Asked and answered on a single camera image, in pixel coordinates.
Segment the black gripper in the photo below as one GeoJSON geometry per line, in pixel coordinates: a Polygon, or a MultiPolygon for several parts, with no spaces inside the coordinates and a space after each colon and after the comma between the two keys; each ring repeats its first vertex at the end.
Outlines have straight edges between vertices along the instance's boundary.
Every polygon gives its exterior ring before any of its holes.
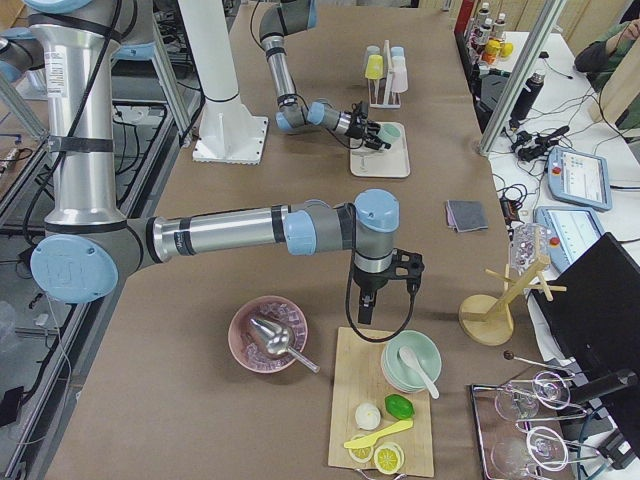
{"type": "Polygon", "coordinates": [[[360,324],[370,324],[372,322],[375,308],[375,292],[383,288],[394,276],[392,268],[387,268],[381,272],[367,272],[359,267],[355,268],[353,279],[361,289],[358,298],[357,321],[360,324]]]}
{"type": "Polygon", "coordinates": [[[367,118],[361,118],[353,114],[353,109],[350,114],[348,137],[356,140],[366,140],[367,147],[373,150],[388,150],[391,148],[391,144],[381,140],[378,136],[369,135],[368,132],[379,132],[381,125],[375,121],[368,120],[367,118]]]}

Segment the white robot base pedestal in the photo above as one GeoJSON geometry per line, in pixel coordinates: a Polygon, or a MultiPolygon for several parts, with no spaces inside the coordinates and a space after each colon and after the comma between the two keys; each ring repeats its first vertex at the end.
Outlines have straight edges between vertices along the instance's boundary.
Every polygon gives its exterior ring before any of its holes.
{"type": "Polygon", "coordinates": [[[259,164],[268,119],[242,102],[222,3],[182,0],[179,7],[205,100],[193,159],[259,164]]]}

